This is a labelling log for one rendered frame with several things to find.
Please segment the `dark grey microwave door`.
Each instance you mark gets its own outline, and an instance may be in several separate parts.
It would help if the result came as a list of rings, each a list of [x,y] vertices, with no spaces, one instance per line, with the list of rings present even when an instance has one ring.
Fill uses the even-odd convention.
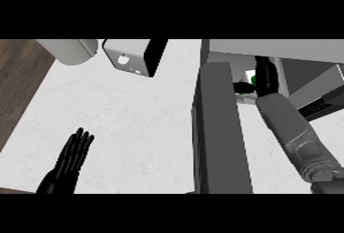
[[[195,193],[251,194],[229,63],[201,66],[191,114]]]

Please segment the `white and black box appliance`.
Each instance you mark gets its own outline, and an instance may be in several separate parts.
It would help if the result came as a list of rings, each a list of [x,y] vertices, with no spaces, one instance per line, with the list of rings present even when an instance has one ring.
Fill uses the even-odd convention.
[[[102,49],[119,70],[153,78],[167,44],[167,39],[107,39]]]

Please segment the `pale grey rounded appliance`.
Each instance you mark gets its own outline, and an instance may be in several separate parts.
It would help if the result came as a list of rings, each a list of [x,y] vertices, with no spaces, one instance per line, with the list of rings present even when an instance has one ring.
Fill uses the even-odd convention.
[[[37,42],[68,66],[83,64],[98,53],[96,39],[39,39]]]

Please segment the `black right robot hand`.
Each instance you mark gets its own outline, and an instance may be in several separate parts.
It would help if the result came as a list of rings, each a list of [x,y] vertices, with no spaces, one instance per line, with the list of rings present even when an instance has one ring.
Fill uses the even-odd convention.
[[[237,94],[257,93],[257,96],[275,94],[279,89],[277,65],[268,56],[256,56],[256,78],[254,83],[235,82]]]

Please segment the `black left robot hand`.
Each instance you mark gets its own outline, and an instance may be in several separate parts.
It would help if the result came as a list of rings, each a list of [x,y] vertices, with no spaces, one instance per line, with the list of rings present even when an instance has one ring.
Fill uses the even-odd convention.
[[[93,141],[95,136],[80,127],[68,138],[54,169],[39,184],[39,194],[68,195],[74,193]]]

